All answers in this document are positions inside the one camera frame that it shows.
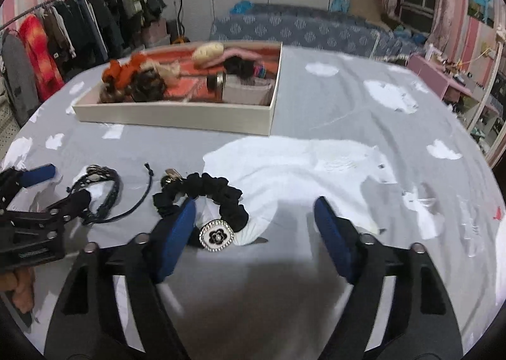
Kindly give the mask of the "person left hand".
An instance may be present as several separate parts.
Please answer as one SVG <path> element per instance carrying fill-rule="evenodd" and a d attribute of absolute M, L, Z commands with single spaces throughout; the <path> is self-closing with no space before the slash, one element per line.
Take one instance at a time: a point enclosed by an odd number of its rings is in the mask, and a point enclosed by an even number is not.
<path fill-rule="evenodd" d="M 34 280 L 34 270 L 31 267 L 20 267 L 0 275 L 1 291 L 13 292 L 13 305 L 22 314 L 28 313 L 34 307 Z"/>

